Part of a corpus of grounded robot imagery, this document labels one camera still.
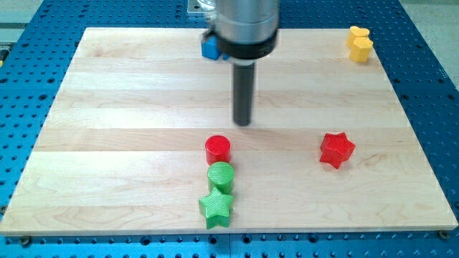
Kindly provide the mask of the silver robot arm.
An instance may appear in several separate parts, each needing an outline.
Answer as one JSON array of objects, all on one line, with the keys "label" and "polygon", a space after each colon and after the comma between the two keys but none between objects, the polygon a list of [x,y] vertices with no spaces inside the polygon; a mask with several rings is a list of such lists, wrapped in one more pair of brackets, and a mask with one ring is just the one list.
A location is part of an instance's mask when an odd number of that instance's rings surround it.
[{"label": "silver robot arm", "polygon": [[216,0],[202,43],[215,40],[215,49],[239,66],[253,65],[275,48],[278,0]]}]

